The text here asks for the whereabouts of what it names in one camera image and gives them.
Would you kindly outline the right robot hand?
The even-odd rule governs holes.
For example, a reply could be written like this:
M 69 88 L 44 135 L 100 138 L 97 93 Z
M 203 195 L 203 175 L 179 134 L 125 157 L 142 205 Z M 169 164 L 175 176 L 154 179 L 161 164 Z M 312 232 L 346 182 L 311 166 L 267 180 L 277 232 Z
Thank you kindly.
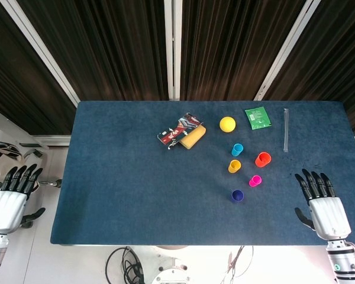
M 325 241 L 347 238 L 351 234 L 350 223 L 344 205 L 329 177 L 325 173 L 302 169 L 302 174 L 296 173 L 295 178 L 311 215 L 308 218 L 300 208 L 295 208 L 295 214 L 300 222 Z

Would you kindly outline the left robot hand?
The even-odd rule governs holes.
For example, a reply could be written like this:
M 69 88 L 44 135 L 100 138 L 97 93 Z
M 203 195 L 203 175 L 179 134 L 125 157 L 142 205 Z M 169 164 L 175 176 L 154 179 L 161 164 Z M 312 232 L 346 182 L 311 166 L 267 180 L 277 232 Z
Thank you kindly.
M 40 218 L 46 211 L 41 207 L 25 215 L 30 195 L 38 186 L 37 180 L 43 169 L 36 164 L 13 167 L 4 177 L 0 187 L 0 234 L 11 234 L 18 227 Z

